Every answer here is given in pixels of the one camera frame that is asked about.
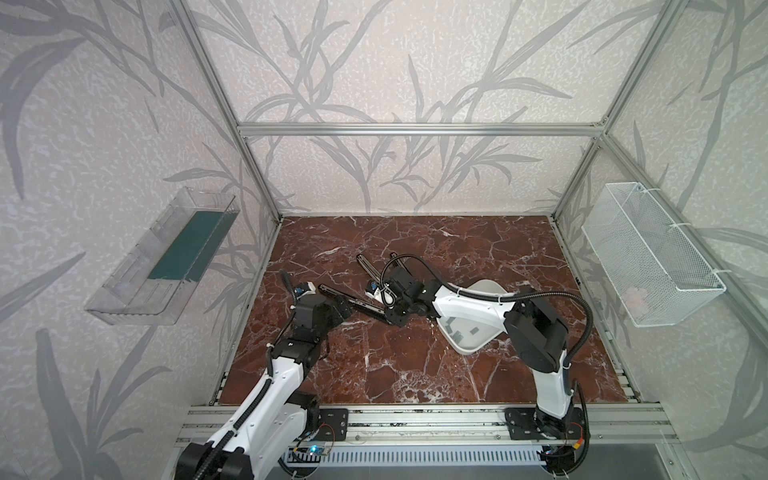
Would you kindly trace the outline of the black stapler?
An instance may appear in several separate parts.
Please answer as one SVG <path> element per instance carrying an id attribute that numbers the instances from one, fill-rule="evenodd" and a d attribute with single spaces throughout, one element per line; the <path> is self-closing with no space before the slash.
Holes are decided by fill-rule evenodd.
<path id="1" fill-rule="evenodd" d="M 318 290 L 325 296 L 331 298 L 335 303 L 337 303 L 339 305 L 340 311 L 346 316 L 349 316 L 351 311 L 355 310 L 356 312 L 378 320 L 386 325 L 393 326 L 393 323 L 387 319 L 385 311 L 382 307 L 372 305 L 349 293 L 340 291 L 325 284 L 320 284 Z"/>

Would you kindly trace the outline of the beige stapler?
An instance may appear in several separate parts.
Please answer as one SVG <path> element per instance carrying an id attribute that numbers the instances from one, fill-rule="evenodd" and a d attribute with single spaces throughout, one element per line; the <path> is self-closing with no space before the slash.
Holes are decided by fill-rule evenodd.
<path id="1" fill-rule="evenodd" d="M 363 254 L 358 254 L 356 256 L 356 261 L 361 266 L 361 268 L 365 271 L 365 273 L 369 275 L 372 279 L 377 279 L 379 277 L 378 270 L 370 263 L 370 261 Z"/>

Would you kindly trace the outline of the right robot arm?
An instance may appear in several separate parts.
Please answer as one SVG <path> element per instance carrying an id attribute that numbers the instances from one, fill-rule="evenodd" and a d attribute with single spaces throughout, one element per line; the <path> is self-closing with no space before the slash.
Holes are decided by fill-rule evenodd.
<path id="1" fill-rule="evenodd" d="M 507 292 L 495 281 L 479 280 L 462 288 L 435 277 L 421 281 L 404 266 L 376 281 L 374 296 L 384 305 L 392 324 L 404 324 L 419 315 L 436 321 L 438 329 L 461 355 L 470 355 L 504 333 L 519 359 L 531 371 L 536 388 L 536 420 L 565 420 L 573 406 L 568 384 L 573 358 L 594 328 L 589 304 L 565 291 Z M 549 303 L 567 298 L 581 306 L 586 324 L 579 340 L 568 345 L 569 327 Z"/>

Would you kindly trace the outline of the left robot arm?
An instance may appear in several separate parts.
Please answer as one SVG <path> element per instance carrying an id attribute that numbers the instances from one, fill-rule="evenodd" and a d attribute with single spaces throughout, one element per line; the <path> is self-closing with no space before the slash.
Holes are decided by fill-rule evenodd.
<path id="1" fill-rule="evenodd" d="M 236 412 L 204 443 L 180 454 L 176 479 L 263 479 L 289 445 L 317 430 L 317 401 L 299 391 L 329 333 L 352 315 L 349 301 L 305 292 L 267 345 L 266 370 Z"/>

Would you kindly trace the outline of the white oval tray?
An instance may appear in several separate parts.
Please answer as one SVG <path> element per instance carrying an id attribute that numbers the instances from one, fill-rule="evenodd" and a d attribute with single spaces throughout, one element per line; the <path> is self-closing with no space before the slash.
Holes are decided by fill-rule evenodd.
<path id="1" fill-rule="evenodd" d="M 440 317 L 437 325 L 451 347 L 461 355 L 470 355 L 505 332 L 504 315 L 514 304 L 499 303 L 498 298 L 507 295 L 495 281 L 482 279 L 469 287 L 470 291 L 486 294 L 491 301 L 482 301 L 457 295 L 441 286 L 434 306 Z M 481 332 L 470 335 L 469 330 L 479 327 Z"/>

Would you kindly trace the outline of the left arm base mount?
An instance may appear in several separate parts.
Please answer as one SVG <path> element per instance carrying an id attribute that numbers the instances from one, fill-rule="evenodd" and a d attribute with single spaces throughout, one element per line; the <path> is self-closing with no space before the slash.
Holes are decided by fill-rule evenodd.
<path id="1" fill-rule="evenodd" d="M 307 411 L 306 422 L 299 439 L 338 442 L 345 441 L 349 427 L 347 408 L 319 408 Z"/>

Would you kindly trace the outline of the clear plastic wall bin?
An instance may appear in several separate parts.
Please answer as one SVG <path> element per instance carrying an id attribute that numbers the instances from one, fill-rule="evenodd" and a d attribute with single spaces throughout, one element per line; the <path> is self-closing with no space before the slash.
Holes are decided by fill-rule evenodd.
<path id="1" fill-rule="evenodd" d="M 239 213 L 233 194 L 181 188 L 85 311 L 113 326 L 176 324 Z"/>

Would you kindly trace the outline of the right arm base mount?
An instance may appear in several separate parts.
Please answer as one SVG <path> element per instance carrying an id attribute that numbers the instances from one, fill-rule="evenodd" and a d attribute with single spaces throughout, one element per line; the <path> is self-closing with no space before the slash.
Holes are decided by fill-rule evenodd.
<path id="1" fill-rule="evenodd" d="M 573 407 L 562 419 L 543 413 L 538 407 L 508 407 L 504 421 L 511 440 L 575 442 L 588 430 L 581 407 Z"/>

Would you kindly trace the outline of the aluminium front rail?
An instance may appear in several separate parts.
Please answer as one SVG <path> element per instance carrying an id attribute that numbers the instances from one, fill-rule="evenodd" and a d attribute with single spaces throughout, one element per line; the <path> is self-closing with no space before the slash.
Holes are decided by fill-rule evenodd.
<path id="1" fill-rule="evenodd" d="M 348 405 L 342 446 L 395 444 L 510 444 L 504 405 Z M 590 404 L 595 444 L 677 443 L 663 407 L 655 403 Z"/>

